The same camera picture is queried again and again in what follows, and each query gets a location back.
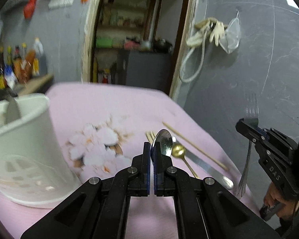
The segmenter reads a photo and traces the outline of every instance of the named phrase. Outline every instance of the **white plastic container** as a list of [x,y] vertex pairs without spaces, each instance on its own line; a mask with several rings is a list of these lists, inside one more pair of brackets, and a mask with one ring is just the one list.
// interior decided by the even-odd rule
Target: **white plastic container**
[[81,182],[65,162],[43,94],[17,98],[21,119],[3,125],[7,101],[0,101],[0,192],[11,201],[54,208]]

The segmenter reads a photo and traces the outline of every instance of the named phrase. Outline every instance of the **yellow label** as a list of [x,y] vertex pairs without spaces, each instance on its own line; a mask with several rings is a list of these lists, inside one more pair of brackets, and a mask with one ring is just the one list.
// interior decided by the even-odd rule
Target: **yellow label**
[[4,89],[5,86],[4,86],[4,76],[3,75],[0,75],[0,89]]
[[32,71],[32,75],[34,76],[39,76],[40,75],[40,67],[39,67],[39,60],[37,58],[35,58],[33,60],[33,71]]

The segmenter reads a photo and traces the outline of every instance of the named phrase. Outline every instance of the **metal bolt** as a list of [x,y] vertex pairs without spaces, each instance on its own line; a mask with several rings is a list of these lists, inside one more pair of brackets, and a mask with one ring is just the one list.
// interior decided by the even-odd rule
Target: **metal bolt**
[[100,179],[98,177],[92,177],[89,179],[89,183],[91,184],[98,184],[99,181]]
[[174,166],[170,166],[170,167],[167,168],[167,171],[168,171],[169,173],[175,173],[175,172],[177,172],[177,168],[174,167]]
[[207,185],[213,185],[215,183],[215,180],[211,177],[208,177],[208,178],[205,179],[205,183]]
[[128,172],[129,173],[136,173],[137,172],[137,168],[134,167],[134,166],[131,166],[131,167],[128,168]]

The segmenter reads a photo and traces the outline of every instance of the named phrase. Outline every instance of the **wooden chopstick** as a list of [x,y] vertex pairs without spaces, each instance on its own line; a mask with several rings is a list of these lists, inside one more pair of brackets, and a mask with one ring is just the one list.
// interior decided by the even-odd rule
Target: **wooden chopstick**
[[202,154],[204,154],[205,156],[207,156],[210,160],[214,161],[216,164],[218,164],[221,168],[223,168],[225,171],[229,171],[229,168],[222,164],[221,162],[219,162],[217,159],[214,159],[213,157],[211,157],[210,155],[208,155],[207,153],[205,153],[203,150],[201,150],[197,145],[195,145],[193,142],[189,141],[186,137],[184,137],[181,133],[179,133],[176,129],[172,128],[170,125],[168,125],[167,123],[165,123],[164,121],[162,121],[163,125],[165,127],[167,127],[168,129],[170,129],[173,133],[175,133],[177,136],[181,137],[182,139],[184,139],[187,143],[189,143],[190,145],[192,145],[193,147],[195,147],[198,151],[200,151]]

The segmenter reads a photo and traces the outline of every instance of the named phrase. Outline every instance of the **knife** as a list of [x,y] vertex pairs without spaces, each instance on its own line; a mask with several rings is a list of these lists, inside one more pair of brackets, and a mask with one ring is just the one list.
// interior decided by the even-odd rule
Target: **knife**
[[215,180],[217,180],[227,190],[234,188],[232,180],[225,175],[222,175],[219,171],[215,170],[208,163],[204,162],[198,156],[194,155],[191,151],[186,148],[186,157],[192,160],[195,164],[201,167],[206,173],[210,174]]

